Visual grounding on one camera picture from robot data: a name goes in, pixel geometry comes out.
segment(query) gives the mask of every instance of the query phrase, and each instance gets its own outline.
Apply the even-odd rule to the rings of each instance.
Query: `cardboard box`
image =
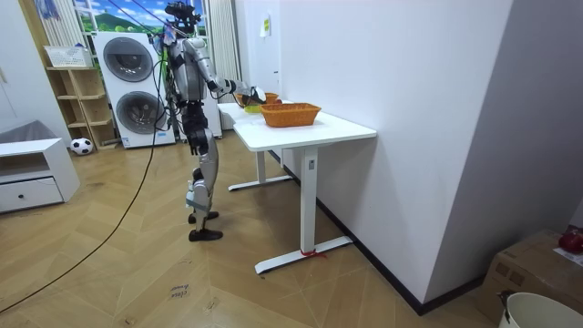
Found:
[[[553,251],[560,234],[541,231],[499,252],[480,287],[477,307],[493,323],[500,323],[498,292],[537,293],[583,314],[583,267]]]

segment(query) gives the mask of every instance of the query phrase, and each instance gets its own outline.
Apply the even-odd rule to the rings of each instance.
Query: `landscape poster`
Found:
[[[121,8],[121,10],[113,6],[108,0],[87,1],[91,3],[91,11],[95,17],[97,22],[97,29],[99,31],[139,33],[147,33],[148,31],[152,31],[159,33],[162,31],[163,24],[158,19],[156,19],[156,17],[163,21],[173,20],[173,17],[164,11],[168,1],[136,0],[136,2],[148,9],[148,11],[156,17],[150,15],[132,0],[112,0],[117,6]],[[192,5],[195,7],[195,14],[203,15],[201,0],[194,0]],[[85,0],[76,0],[75,6],[87,8]],[[81,21],[83,22],[85,31],[95,31],[89,14],[84,12],[79,13],[81,14]],[[197,31],[199,36],[205,36],[207,34],[204,19],[199,22]]]

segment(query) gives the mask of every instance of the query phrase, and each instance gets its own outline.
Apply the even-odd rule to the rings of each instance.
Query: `desk leg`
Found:
[[[302,156],[302,195],[301,195],[301,236],[300,251],[293,251],[276,258],[261,261],[255,265],[257,274],[269,272],[283,265],[306,259],[302,253],[310,251],[325,252],[352,243],[353,241],[342,236],[331,241],[317,245],[315,243],[316,232],[316,191],[318,179],[318,149],[307,148]]]
[[[300,196],[300,248],[314,250],[316,231],[316,191],[318,181],[318,149],[307,148],[302,156],[302,191]]]
[[[285,181],[285,180],[292,179],[292,177],[290,177],[289,175],[284,175],[281,177],[266,179],[265,178],[265,153],[263,151],[256,152],[255,153],[255,160],[256,160],[255,165],[257,166],[257,180],[253,181],[253,182],[245,182],[245,183],[240,183],[240,184],[229,186],[229,191],[241,190],[241,189],[246,189],[246,188],[250,188],[250,187],[266,185],[266,184],[270,184],[273,182],[279,182],[279,181]]]
[[[265,183],[265,153],[258,151],[255,153],[255,165],[257,166],[257,181]]]

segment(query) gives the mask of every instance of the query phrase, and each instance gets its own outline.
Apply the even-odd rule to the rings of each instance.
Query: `humanoid robot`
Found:
[[[199,167],[192,171],[187,206],[193,208],[189,223],[196,223],[196,230],[189,234],[190,241],[215,241],[222,237],[221,231],[205,228],[206,220],[214,219],[219,213],[210,211],[212,193],[219,168],[219,153],[212,132],[202,111],[202,100],[208,87],[217,97],[239,93],[243,101],[265,103],[265,93],[257,87],[248,87],[242,81],[217,77],[203,39],[185,37],[194,32],[200,15],[193,15],[194,7],[181,2],[170,3],[166,12],[176,20],[171,22],[181,36],[168,46],[169,64],[166,74],[167,99],[171,106],[179,109],[183,132],[190,145],[190,151],[199,156]]]

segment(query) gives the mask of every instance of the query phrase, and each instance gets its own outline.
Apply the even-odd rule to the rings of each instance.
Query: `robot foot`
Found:
[[[191,231],[189,241],[216,241],[222,238],[222,232],[203,229],[201,231]]]
[[[219,213],[212,210],[209,212],[209,216],[207,217],[207,220],[217,219],[218,217],[219,217]],[[189,223],[194,224],[196,222],[197,222],[197,218],[194,216],[194,213],[191,213],[189,215]]]

